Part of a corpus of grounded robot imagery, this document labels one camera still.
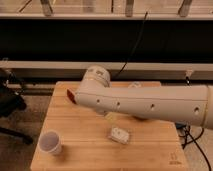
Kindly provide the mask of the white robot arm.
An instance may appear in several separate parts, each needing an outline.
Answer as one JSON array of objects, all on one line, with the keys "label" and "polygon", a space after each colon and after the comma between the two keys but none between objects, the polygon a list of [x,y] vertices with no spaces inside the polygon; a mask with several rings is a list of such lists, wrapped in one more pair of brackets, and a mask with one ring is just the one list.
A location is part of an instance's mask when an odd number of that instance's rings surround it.
[{"label": "white robot arm", "polygon": [[109,72],[90,66],[75,101],[93,109],[213,130],[213,86],[111,87]]}]

